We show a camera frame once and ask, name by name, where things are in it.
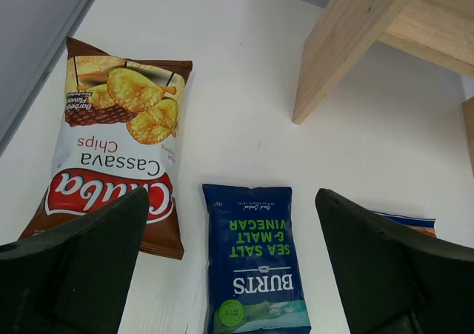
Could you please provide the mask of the blue Burts sea salt bag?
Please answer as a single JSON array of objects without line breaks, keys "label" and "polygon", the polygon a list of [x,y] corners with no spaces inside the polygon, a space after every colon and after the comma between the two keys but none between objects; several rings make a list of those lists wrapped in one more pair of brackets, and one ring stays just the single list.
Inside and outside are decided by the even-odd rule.
[{"label": "blue Burts sea salt bag", "polygon": [[291,187],[203,184],[208,333],[309,333]]}]

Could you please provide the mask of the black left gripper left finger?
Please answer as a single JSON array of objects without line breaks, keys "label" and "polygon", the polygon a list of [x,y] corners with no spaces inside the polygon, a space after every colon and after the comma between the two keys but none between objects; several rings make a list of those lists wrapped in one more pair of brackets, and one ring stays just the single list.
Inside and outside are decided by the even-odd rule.
[{"label": "black left gripper left finger", "polygon": [[117,333],[148,215],[138,188],[1,246],[2,333]]}]

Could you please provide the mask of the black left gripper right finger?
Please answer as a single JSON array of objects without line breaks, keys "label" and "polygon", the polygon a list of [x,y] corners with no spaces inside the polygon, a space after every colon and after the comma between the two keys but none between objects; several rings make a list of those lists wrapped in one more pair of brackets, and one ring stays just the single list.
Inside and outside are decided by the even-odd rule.
[{"label": "black left gripper right finger", "polygon": [[332,190],[320,189],[315,204],[350,332],[473,332],[473,249]]}]

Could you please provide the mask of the blue Burts spicy chilli bag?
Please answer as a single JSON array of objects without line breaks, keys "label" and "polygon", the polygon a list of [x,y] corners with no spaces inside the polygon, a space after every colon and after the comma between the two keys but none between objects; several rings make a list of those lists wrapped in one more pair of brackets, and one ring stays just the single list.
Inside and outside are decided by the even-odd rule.
[{"label": "blue Burts spicy chilli bag", "polygon": [[396,214],[383,213],[375,210],[373,210],[373,213],[383,216],[391,221],[395,221],[399,224],[403,224],[425,235],[436,238],[434,218],[416,218],[410,216],[401,216]]}]

